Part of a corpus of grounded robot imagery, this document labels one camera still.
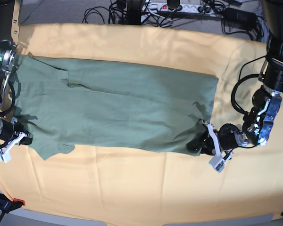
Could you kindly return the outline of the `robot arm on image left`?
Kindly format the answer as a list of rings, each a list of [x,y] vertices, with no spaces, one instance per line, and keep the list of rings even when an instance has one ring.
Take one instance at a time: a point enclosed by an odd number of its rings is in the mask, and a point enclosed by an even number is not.
[[[17,45],[12,38],[15,1],[0,0],[0,149],[12,144],[30,145],[32,135],[19,122],[9,122],[4,117],[15,107],[16,93],[10,75],[12,72]]]

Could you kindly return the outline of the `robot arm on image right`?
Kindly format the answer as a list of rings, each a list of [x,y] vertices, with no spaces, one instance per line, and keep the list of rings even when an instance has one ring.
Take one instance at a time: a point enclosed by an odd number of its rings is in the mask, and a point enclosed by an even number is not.
[[[192,154],[229,154],[236,148],[264,146],[269,139],[283,94],[283,0],[264,0],[262,8],[270,30],[264,64],[260,73],[239,77],[231,93],[232,107],[243,115],[243,125],[238,128],[227,123],[216,130],[209,129],[209,124],[201,121],[206,131],[186,144]],[[247,112],[238,105],[235,95],[243,82],[253,78],[257,78],[262,85],[254,93],[253,107]]]

